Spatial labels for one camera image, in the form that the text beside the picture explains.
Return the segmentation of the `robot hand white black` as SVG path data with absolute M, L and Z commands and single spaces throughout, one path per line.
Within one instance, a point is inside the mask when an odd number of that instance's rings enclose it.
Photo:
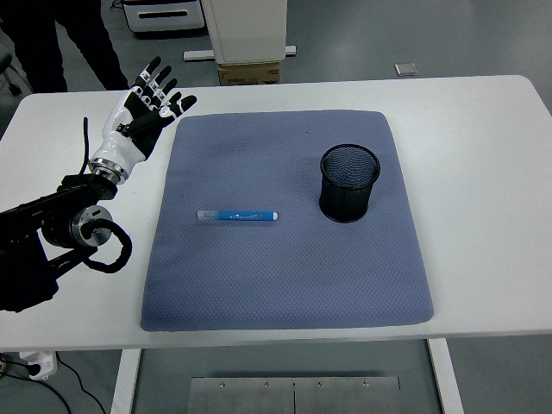
M 136 164 L 149 158 L 163 129 L 176 122 L 196 102 L 175 90 L 177 80 L 168 79 L 172 68 L 160 68 L 153 58 L 124 91 L 103 127 L 102 146 L 91 156 L 94 174 L 126 181 Z

